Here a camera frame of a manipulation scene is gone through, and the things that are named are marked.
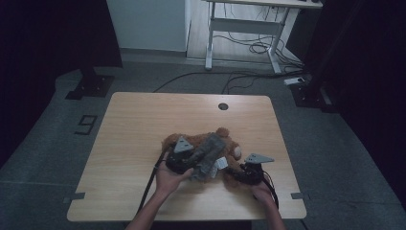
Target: table top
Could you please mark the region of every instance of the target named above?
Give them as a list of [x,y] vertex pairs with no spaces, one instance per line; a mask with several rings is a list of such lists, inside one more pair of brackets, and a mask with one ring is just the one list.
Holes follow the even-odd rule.
[[[219,109],[227,104],[227,110]],[[265,96],[115,93],[80,179],[67,218],[71,221],[132,220],[162,141],[172,133],[195,135],[227,127],[242,159],[271,156],[262,164],[275,184],[284,219],[303,219],[305,205],[292,199],[299,186],[271,101]],[[155,191],[152,183],[148,197]],[[184,181],[156,220],[264,219],[247,188],[227,190],[220,176],[206,183]]]
[[287,8],[309,8],[320,9],[323,7],[322,2],[313,3],[311,0],[205,0],[207,2],[216,3],[232,3],[232,4],[246,4],[246,5],[261,5],[261,6],[275,6]]

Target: forearm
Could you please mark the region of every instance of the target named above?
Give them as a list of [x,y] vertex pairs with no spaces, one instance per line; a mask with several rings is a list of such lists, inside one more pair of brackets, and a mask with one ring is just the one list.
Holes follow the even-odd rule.
[[154,193],[144,208],[135,216],[135,218],[125,228],[126,230],[147,230],[150,229],[159,208],[165,202],[169,195],[163,193]]
[[270,230],[285,230],[285,226],[281,214],[275,204],[274,200],[270,197],[262,202],[265,209],[266,221]]

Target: plush toy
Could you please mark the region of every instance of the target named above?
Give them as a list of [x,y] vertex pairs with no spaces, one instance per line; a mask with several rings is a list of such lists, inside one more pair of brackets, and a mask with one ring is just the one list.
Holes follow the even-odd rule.
[[[227,160],[228,167],[236,171],[242,171],[239,163],[237,162],[241,158],[241,147],[229,136],[230,131],[225,127],[220,127],[215,133],[225,143],[225,148],[219,154],[218,158],[224,156]],[[211,133],[205,133],[191,136],[187,134],[173,133],[163,141],[162,150],[167,150],[170,146],[175,145],[181,136],[183,136],[191,145],[197,148],[210,134]],[[222,174],[226,187],[236,187],[238,185],[238,182],[230,174],[225,172],[222,172]]]

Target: desk leg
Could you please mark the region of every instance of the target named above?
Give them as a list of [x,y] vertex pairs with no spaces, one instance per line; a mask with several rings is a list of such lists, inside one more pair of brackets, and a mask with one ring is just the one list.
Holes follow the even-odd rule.
[[268,50],[268,56],[271,59],[272,67],[274,68],[275,74],[280,74],[282,72],[281,68],[280,68],[280,66],[278,64],[278,57],[275,54],[275,52],[277,50],[278,43],[279,43],[279,41],[281,39],[284,24],[286,22],[286,17],[289,14],[289,10],[290,10],[289,8],[286,8],[286,10],[284,11],[283,18],[282,18],[282,20],[280,22],[280,26],[278,28],[278,33],[276,34],[277,37],[274,39],[274,42],[272,42],[271,49]]
[[209,27],[209,43],[207,44],[206,51],[206,65],[205,65],[206,70],[212,70],[212,61],[213,61],[213,21],[214,21],[215,2],[213,2],[212,4],[213,4],[212,15],[210,16],[210,27]]

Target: white wall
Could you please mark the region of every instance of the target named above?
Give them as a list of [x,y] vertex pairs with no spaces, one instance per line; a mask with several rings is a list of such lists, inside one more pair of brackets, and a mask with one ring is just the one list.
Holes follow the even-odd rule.
[[191,0],[107,0],[120,48],[185,52]]

